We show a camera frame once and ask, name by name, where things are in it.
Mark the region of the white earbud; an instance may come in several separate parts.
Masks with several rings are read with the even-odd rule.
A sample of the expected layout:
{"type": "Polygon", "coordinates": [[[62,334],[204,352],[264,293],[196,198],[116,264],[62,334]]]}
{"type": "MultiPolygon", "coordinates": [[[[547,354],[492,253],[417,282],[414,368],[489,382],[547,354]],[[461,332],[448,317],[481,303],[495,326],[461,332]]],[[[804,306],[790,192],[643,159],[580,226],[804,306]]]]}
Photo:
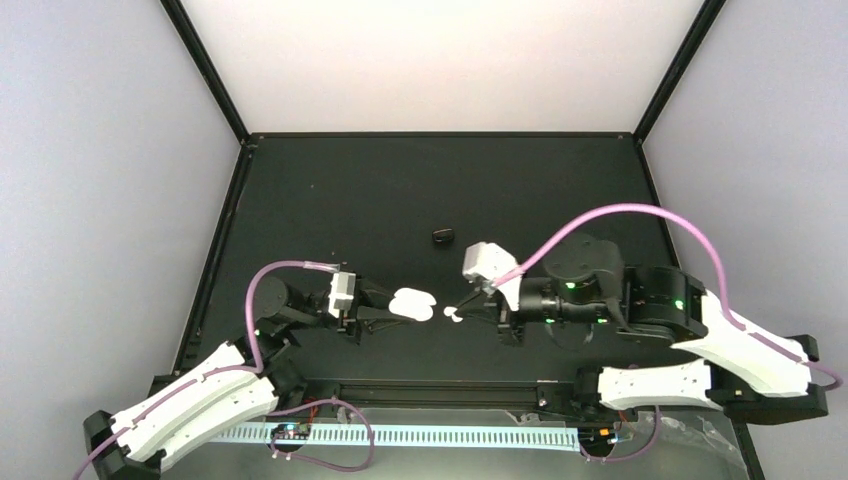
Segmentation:
{"type": "Polygon", "coordinates": [[[460,323],[463,321],[463,318],[457,313],[458,309],[453,306],[446,306],[443,309],[443,314],[445,317],[448,317],[454,323],[460,323]]]}

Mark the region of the black earbud charging case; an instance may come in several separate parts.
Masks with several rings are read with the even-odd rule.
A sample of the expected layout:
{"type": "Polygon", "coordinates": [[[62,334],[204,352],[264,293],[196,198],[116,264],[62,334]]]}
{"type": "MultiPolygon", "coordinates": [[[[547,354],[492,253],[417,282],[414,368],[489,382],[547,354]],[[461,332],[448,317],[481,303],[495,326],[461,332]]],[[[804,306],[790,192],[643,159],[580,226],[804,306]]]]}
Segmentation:
{"type": "Polygon", "coordinates": [[[436,245],[448,245],[455,240],[455,231],[452,228],[442,228],[431,233],[431,239],[436,245]]]}

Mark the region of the white earbud charging case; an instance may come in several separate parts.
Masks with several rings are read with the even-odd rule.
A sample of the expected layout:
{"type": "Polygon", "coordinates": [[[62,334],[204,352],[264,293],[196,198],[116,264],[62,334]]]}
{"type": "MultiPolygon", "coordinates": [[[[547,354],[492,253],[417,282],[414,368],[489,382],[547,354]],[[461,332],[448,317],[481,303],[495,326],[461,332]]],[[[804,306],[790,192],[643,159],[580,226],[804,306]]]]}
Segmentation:
{"type": "Polygon", "coordinates": [[[398,289],[390,300],[388,310],[398,316],[426,322],[433,317],[435,297],[426,291],[404,287],[398,289]]]}

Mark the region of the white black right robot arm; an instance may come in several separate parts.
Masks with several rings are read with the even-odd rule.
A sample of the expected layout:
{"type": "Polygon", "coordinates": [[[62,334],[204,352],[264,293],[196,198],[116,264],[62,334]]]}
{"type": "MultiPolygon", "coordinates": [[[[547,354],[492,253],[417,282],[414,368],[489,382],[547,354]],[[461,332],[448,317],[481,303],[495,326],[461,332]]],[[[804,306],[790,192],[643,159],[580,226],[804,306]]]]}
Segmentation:
{"type": "Polygon", "coordinates": [[[780,425],[824,417],[825,389],[813,382],[817,344],[780,337],[741,319],[729,322],[720,299],[671,266],[625,263],[618,246],[577,233],[542,259],[540,277],[499,276],[515,258],[494,243],[468,247],[462,273],[471,294],[444,313],[453,321],[492,323],[499,341],[519,346],[530,323],[611,327],[624,339],[690,353],[669,366],[584,366],[565,390],[567,404],[590,422],[652,407],[718,410],[740,423],[780,425]]]}

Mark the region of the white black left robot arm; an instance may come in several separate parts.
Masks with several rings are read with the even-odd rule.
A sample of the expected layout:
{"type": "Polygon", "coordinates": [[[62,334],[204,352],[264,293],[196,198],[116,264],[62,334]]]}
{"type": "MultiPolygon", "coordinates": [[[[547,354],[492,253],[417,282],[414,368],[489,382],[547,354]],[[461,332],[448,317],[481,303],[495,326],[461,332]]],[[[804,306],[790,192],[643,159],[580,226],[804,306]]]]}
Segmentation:
{"type": "Polygon", "coordinates": [[[390,292],[348,272],[309,294],[275,277],[255,281],[245,336],[223,342],[142,402],[90,415],[85,464],[101,479],[157,479],[218,434],[305,404],[307,382],[291,360],[294,331],[332,329],[359,342],[376,326],[427,321],[435,304],[428,292],[390,292]]]}

